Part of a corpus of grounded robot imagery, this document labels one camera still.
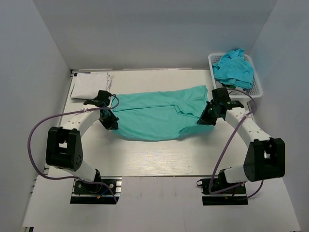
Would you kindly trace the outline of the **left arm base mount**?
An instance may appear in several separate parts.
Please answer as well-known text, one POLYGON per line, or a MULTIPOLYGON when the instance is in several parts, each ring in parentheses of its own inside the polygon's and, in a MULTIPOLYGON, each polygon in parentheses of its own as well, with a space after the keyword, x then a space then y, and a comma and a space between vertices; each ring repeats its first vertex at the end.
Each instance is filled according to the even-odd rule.
POLYGON ((122 178, 102 177, 101 182, 103 185, 90 185, 79 180, 74 181, 70 204, 115 205, 116 201, 108 188, 111 189, 116 200, 119 200, 122 178))

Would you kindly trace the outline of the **green t shirt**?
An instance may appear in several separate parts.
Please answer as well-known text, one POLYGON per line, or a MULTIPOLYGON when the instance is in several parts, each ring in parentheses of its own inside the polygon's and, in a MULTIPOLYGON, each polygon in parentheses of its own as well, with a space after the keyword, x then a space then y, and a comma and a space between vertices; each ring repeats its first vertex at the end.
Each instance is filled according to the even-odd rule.
POLYGON ((118 95, 113 109, 118 120, 117 136, 132 141, 167 141, 210 133, 213 126, 199 125, 208 90, 196 86, 176 91, 118 95))

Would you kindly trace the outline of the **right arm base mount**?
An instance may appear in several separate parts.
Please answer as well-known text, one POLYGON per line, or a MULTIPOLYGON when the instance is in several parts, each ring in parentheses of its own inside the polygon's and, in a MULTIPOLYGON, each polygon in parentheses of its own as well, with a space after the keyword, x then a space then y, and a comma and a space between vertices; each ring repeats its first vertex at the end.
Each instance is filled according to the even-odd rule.
POLYGON ((197 186, 201 188, 203 206, 248 205, 247 191, 244 185, 222 193, 210 194, 208 189, 210 180, 210 178, 204 178, 196 182, 197 186))

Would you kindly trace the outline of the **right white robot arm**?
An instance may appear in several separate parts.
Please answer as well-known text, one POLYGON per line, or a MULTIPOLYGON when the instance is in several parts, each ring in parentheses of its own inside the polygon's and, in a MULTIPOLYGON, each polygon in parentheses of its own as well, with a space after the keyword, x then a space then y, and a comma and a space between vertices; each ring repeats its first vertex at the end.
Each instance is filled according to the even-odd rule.
POLYGON ((223 189, 231 189, 245 182, 256 182, 285 175, 286 148, 281 138, 273 138, 264 132, 245 112, 240 101, 231 100, 225 87, 212 91, 212 100, 206 103, 199 125, 215 125, 217 119, 223 119, 234 128, 247 146, 244 163, 218 171, 211 177, 210 185, 216 184, 223 189))

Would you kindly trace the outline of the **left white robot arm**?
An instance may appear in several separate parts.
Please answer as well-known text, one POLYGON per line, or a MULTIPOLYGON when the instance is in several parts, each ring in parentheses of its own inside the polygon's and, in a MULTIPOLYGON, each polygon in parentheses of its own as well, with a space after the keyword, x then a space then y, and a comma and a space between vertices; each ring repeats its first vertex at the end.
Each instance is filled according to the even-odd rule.
POLYGON ((84 102, 85 106, 92 105, 92 109, 83 109, 64 126, 52 127, 48 131, 46 163, 62 169, 73 176, 87 182, 98 182, 99 171, 84 160, 82 136, 90 126, 99 121, 110 131, 118 129, 118 120, 109 107, 115 95, 100 90, 98 95, 84 102))

